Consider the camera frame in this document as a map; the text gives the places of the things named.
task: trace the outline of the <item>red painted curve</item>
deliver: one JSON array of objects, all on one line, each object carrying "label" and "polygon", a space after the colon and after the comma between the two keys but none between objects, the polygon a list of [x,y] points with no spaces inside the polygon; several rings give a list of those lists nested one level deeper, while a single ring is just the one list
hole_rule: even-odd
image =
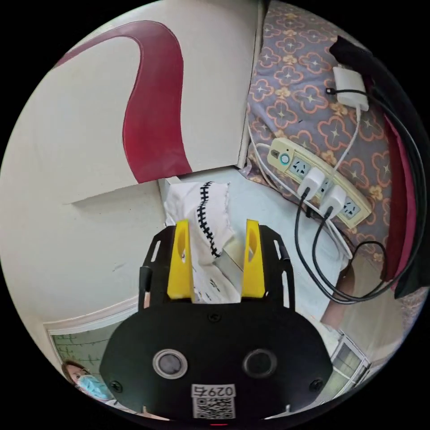
[{"label": "red painted curve", "polygon": [[181,133],[184,62],[177,38],[165,25],[136,21],[108,30],[69,51],[55,67],[115,37],[133,39],[141,53],[122,129],[134,177],[142,183],[191,173]]}]

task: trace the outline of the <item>white plug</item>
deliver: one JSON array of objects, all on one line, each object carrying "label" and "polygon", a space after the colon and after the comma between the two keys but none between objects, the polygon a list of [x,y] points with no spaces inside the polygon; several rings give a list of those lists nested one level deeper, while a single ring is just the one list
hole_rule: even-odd
[{"label": "white plug", "polygon": [[326,176],[321,170],[317,167],[312,167],[299,185],[297,194],[301,197],[306,191],[306,188],[309,188],[309,192],[305,200],[310,200],[321,188],[325,177]]},{"label": "white plug", "polygon": [[[358,90],[366,91],[364,86],[363,78],[358,72],[354,70],[344,69],[343,67],[333,67],[333,73],[335,75],[336,89],[337,90]],[[357,93],[340,93],[337,94],[337,101],[340,104],[349,107],[360,106],[362,111],[367,112],[369,110],[369,101],[363,94]]]},{"label": "white plug", "polygon": [[335,185],[331,187],[324,195],[319,205],[319,212],[321,215],[325,215],[329,208],[332,208],[332,211],[328,217],[328,219],[336,216],[345,205],[346,200],[346,191],[339,185]]}]

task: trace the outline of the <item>face mask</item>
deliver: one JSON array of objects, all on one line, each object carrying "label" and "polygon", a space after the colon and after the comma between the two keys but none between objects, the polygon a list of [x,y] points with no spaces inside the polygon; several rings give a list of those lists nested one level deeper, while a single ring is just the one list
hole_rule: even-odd
[{"label": "face mask", "polygon": [[114,398],[106,384],[100,382],[93,375],[82,375],[77,380],[77,384],[83,391],[95,397],[97,400],[107,401]]}]

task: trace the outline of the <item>patterned bedsheet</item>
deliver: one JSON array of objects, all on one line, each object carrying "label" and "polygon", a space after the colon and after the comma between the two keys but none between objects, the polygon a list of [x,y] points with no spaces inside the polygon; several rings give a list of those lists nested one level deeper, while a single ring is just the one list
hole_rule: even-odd
[{"label": "patterned bedsheet", "polygon": [[[325,94],[335,86],[336,59],[330,46],[341,35],[360,45],[326,20],[290,4],[272,1],[263,27],[263,46],[256,63],[248,97],[248,119],[255,143],[270,144],[285,136],[334,166],[355,131],[356,111]],[[268,149],[258,147],[266,161]],[[296,190],[296,183],[271,170]],[[370,202],[373,212],[353,229],[336,217],[334,223],[346,235],[351,248],[374,240],[387,245],[390,225],[391,165],[383,113],[375,107],[363,112],[358,137],[339,167]],[[242,174],[267,184],[250,146]],[[288,200],[297,199],[284,189]],[[382,267],[383,254],[377,245],[361,248],[362,254]]]}]

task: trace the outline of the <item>camera lens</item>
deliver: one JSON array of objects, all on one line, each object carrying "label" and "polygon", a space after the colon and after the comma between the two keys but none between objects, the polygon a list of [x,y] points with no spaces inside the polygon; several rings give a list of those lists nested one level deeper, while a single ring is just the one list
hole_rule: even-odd
[{"label": "camera lens", "polygon": [[266,349],[256,349],[243,360],[243,370],[251,378],[267,378],[277,366],[276,356]]},{"label": "camera lens", "polygon": [[163,349],[157,352],[152,365],[158,375],[166,379],[181,378],[188,370],[186,358],[174,349]]}]

